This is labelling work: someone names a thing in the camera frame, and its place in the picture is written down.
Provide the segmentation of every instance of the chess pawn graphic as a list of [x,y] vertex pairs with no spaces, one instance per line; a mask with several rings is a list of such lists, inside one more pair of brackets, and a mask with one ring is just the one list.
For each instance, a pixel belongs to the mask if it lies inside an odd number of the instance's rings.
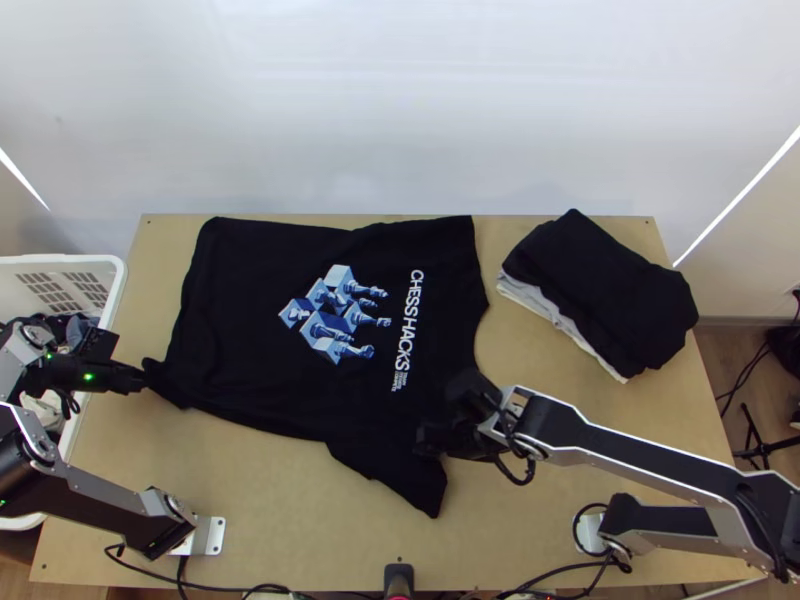
[[349,358],[366,358],[367,360],[375,355],[375,347],[369,344],[366,346],[361,346],[361,348],[356,348],[341,342],[336,345],[336,349],[334,351],[339,356]]
[[332,337],[339,342],[352,342],[355,339],[352,335],[348,335],[344,331],[331,329],[321,323],[315,323],[311,326],[311,335],[315,338]]
[[298,323],[307,320],[312,312],[314,307],[307,299],[294,298],[278,313],[278,316],[289,329],[292,329]]
[[286,317],[292,323],[299,323],[300,321],[305,321],[308,318],[308,315],[311,314],[310,310],[303,310],[302,308],[292,308],[289,310],[289,315]]

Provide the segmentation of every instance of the black cable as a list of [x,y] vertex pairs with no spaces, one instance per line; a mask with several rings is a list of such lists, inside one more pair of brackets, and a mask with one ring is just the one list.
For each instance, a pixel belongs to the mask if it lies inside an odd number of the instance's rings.
[[[125,544],[114,544],[112,546],[106,546],[103,548],[103,552],[105,552],[106,556],[113,560],[115,563],[120,565],[121,567],[125,567],[131,571],[135,571],[136,573],[141,573],[142,575],[147,575],[148,577],[152,577],[153,579],[158,579],[159,581],[165,581],[167,583],[171,583],[173,585],[178,585],[178,579],[174,579],[172,577],[166,577],[164,575],[159,575],[158,573],[153,573],[152,571],[148,571],[147,569],[142,569],[141,567],[137,567],[136,565],[132,565],[130,563],[125,562],[124,560],[120,559],[119,556],[122,554],[122,550],[125,549]],[[111,551],[116,550],[117,556],[114,556]],[[182,588],[192,588],[195,590],[203,590],[206,592],[244,592],[244,598],[247,598],[250,594],[259,591],[259,592],[272,592],[275,594],[291,594],[292,591],[287,588],[286,586],[279,585],[277,583],[260,583],[254,587],[250,588],[228,588],[228,587],[216,587],[213,585],[201,585],[199,583],[192,583],[190,581],[181,581],[180,586]],[[316,600],[313,596],[309,596],[308,594],[302,594],[304,597],[309,598],[310,600]]]
[[764,344],[762,344],[762,346],[756,352],[756,355],[753,357],[753,359],[747,363],[747,365],[745,365],[744,369],[742,369],[742,371],[739,373],[739,376],[736,378],[736,383],[734,384],[733,388],[731,388],[729,392],[722,394],[717,398],[717,400],[719,400],[721,398],[725,398],[726,396],[728,397],[728,400],[725,402],[725,406],[719,413],[720,418],[724,417],[725,413],[728,412],[731,402],[733,402],[733,396],[736,394],[736,392],[744,387],[744,384],[747,383],[748,379],[750,379],[750,375],[753,374],[753,371],[755,371],[758,363],[760,363],[764,357],[770,353],[770,350],[769,348],[766,348],[766,345],[767,343],[764,342]]
[[769,554],[774,567],[772,574],[782,583],[789,583],[789,571],[786,568],[785,557],[783,556],[783,552],[779,549],[779,544],[775,542],[774,536],[767,528],[766,517],[764,517],[758,507],[753,504],[753,501],[742,491],[736,492],[736,501],[742,505],[742,508],[744,508],[747,514],[755,521],[756,527],[758,527],[758,530],[761,532],[761,535],[764,536],[769,546]]
[[531,456],[530,452],[521,448],[514,439],[514,433],[511,430],[511,424],[508,422],[508,411],[502,410],[496,403],[492,401],[489,396],[485,396],[498,410],[498,420],[500,421],[500,428],[503,430],[503,436],[506,438],[506,442],[508,443],[508,448],[511,450],[511,453],[516,456],[517,458],[524,458],[527,461],[527,467],[525,468],[525,477],[517,477],[514,475],[511,470],[506,466],[503,462],[503,459],[500,456],[499,452],[495,452],[493,458],[494,465],[500,470],[500,472],[506,476],[511,483],[514,485],[528,485],[531,481],[533,481],[534,476],[536,475],[536,460]]
[[178,560],[178,573],[175,575],[175,579],[178,581],[178,594],[181,597],[181,600],[189,600],[189,597],[186,595],[186,591],[183,589],[183,572],[186,570],[186,563],[189,562],[189,556],[184,555],[181,556]]
[[602,502],[592,502],[591,504],[587,504],[582,509],[580,509],[575,516],[572,518],[572,539],[575,541],[575,545],[578,546],[581,552],[584,554],[588,554],[589,556],[594,556],[595,558],[599,558],[601,556],[605,556],[609,554],[612,550],[611,546],[606,546],[606,549],[602,552],[590,552],[586,548],[583,547],[581,541],[578,539],[578,521],[580,518],[586,513],[588,510],[592,510],[593,508],[608,508],[608,504],[604,504]]
[[[537,598],[552,598],[552,600],[578,600],[579,598],[585,598],[586,596],[592,593],[592,590],[594,590],[594,588],[597,586],[597,583],[600,581],[600,578],[603,576],[603,573],[605,573],[605,570],[606,568],[608,568],[609,565],[617,567],[620,571],[622,571],[625,574],[628,574],[631,571],[633,571],[630,565],[626,565],[625,563],[620,562],[617,558],[614,557],[613,554],[609,553],[606,555],[605,560],[602,561],[575,563],[574,565],[566,565],[564,567],[559,567],[558,569],[553,569],[552,571],[548,571],[543,575],[539,575],[538,577],[529,579],[528,581],[526,581],[525,583],[523,583],[522,585],[513,590],[501,592],[497,594],[495,598],[497,600],[505,600],[506,598],[513,596],[514,594],[530,594]],[[574,596],[558,596],[545,592],[537,592],[536,590],[530,589],[537,583],[540,583],[545,579],[549,579],[550,577],[553,577],[555,575],[559,575],[560,573],[565,573],[566,571],[573,571],[576,569],[586,569],[589,567],[600,567],[600,569],[597,571],[597,574],[592,580],[592,583],[590,583],[589,586],[582,592]]]
[[[798,317],[800,317],[800,290],[792,290],[792,296],[797,301],[797,309],[794,312],[794,317],[792,317],[791,322],[789,323],[789,327],[795,325],[797,323]],[[756,350],[756,353],[753,355],[753,358],[750,359],[742,370],[739,372],[738,377],[736,377],[736,382],[733,384],[733,387],[725,392],[724,394],[720,394],[719,396],[715,396],[715,400],[722,400],[723,398],[727,398],[725,402],[725,406],[720,411],[720,417],[724,417],[725,413],[728,412],[728,408],[730,408],[731,403],[733,402],[733,396],[738,392],[744,384],[747,383],[747,380],[750,379],[750,375],[753,374],[753,371],[756,368],[756,365],[760,363],[765,356],[770,354],[770,349],[768,348],[768,343],[764,342],[761,346]]]

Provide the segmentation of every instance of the white laundry basket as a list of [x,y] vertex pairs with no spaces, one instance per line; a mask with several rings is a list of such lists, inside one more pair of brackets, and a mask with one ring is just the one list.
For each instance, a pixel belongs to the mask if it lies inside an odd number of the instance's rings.
[[[109,329],[117,312],[127,268],[116,256],[27,254],[0,257],[0,321],[83,312],[100,317],[99,327]],[[69,460],[89,394],[76,393],[81,412],[64,425],[58,449]],[[0,518],[0,530],[36,527],[45,515],[36,513],[13,519]]]

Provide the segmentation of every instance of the white backdrop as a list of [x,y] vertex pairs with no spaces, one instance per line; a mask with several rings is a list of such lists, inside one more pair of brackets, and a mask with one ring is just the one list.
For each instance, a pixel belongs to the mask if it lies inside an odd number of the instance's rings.
[[800,123],[793,1],[5,0],[0,147],[85,252],[141,212],[654,215]]

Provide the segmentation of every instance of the chess knight graphic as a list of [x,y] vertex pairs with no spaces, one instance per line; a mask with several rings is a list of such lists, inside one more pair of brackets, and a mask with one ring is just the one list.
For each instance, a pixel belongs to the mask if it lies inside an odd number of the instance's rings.
[[324,279],[317,279],[302,298],[293,298],[278,316],[289,329],[299,325],[298,333],[317,354],[335,365],[342,358],[370,359],[371,345],[356,347],[359,325],[389,327],[391,319],[376,318],[364,312],[377,308],[378,300],[389,294],[379,287],[361,285],[345,265],[333,265]]

